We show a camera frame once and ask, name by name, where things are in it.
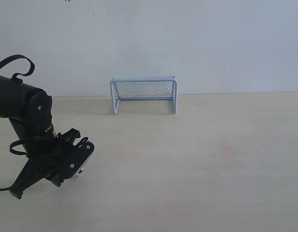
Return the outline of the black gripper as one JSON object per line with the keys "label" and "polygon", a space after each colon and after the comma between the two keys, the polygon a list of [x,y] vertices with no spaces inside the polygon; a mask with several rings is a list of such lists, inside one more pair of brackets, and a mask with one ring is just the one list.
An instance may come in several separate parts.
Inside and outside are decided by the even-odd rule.
{"label": "black gripper", "polygon": [[9,188],[9,192],[21,199],[23,192],[46,176],[46,169],[54,169],[50,181],[60,187],[65,179],[74,178],[88,162],[94,152],[94,144],[88,137],[80,138],[80,131],[72,128],[57,137],[34,136],[25,142],[29,159]]}

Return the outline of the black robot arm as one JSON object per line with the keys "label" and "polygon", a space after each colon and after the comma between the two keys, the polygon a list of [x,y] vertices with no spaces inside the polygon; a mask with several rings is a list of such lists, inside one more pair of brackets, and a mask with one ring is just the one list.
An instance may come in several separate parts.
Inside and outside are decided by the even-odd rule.
{"label": "black robot arm", "polygon": [[7,188],[18,199],[42,179],[60,187],[82,172],[94,152],[95,145],[74,128],[55,133],[51,108],[52,98],[43,89],[0,75],[0,118],[9,119],[18,136],[10,144],[10,152],[28,159]]}

